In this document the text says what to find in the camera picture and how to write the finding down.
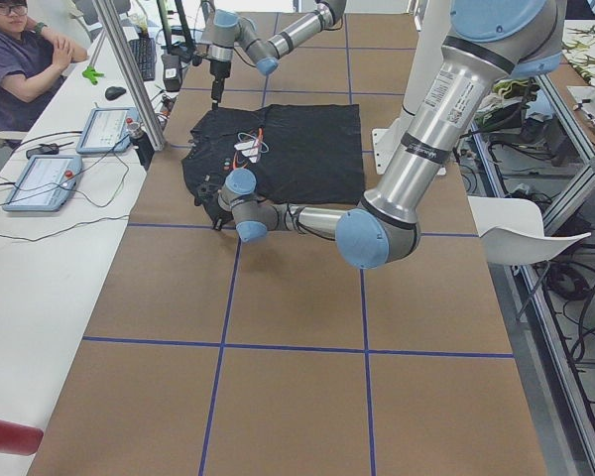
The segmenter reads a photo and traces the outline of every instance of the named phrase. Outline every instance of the silver robot arm segment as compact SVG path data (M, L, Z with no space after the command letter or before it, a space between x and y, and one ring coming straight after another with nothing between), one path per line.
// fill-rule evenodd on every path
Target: silver robot arm segment
M385 174L364 192L357 208L313 212L317 209L258 203L251 198L253 174L247 171L251 176L245 178L244 170L234 171L223 187L221 206L231 209L243 241L262 238L267 230L299 230L312 220L312 231L332 235L334 229L340 253L357 268L376 268L409 255L420 237L417 206L491 85L521 60L529 64L521 74L557 66L559 55L551 52L559 52L565 1L533 0L512 5L512 12L508 8L504 0L453 0L442 67ZM243 179L246 186L241 187Z
M211 98L215 109L222 100L225 79L231 73L234 45L238 44L256 65L268 76L279 65L279 59L323 30L333 27L344 15L346 0L316 0L316 9L263 41L248 18L224 10L216 10L212 27L212 43L208 58L210 73L214 76Z

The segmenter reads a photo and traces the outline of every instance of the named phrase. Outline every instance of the white label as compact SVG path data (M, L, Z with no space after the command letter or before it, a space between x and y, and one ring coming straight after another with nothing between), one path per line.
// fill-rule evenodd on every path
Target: white label
M443 102L445 94L449 91L452 82L454 82L454 74L443 70L439 71L432 88L425 97L424 103L432 108L439 106Z
M441 70L434 80L423 105L439 114L439 119L458 128L467 126L465 120L478 106L485 86L468 77Z

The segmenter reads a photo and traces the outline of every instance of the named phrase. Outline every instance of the blue joint cap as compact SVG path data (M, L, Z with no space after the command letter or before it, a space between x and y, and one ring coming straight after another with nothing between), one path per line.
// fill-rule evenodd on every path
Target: blue joint cap
M523 29L545 4L546 0L452 0L452 27L470 42L495 42Z
M227 176L225 186L237 195L248 195L256 189L256 176L247 169L236 169Z
M562 52L551 55L550 57L535 59L533 61L520 62L512 71L510 78L517 79L521 77L537 76L552 72L559 66L562 58Z
M256 68L262 75L268 76L278 69L278 64L279 62L275 58L262 58L256 63Z
M335 228L335 242L341 256L355 268L377 268L388 261L386 230L366 210L354 208L342 215Z
M238 14L225 10L216 10L214 14L214 26L218 28L231 28L238 24Z
M269 230L260 221L242 221L236 225L236 231L243 243L251 243L267 236Z

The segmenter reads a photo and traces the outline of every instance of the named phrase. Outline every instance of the red bottle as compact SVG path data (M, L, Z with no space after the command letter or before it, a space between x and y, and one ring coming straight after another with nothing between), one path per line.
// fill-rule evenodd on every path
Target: red bottle
M30 455L38 451L44 432L0 419L0 453Z

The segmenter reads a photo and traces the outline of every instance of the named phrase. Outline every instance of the person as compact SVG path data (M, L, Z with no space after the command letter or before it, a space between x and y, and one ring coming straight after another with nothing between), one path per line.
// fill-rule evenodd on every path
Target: person
M26 0L0 0L0 131L28 131L88 53L71 38L28 16Z

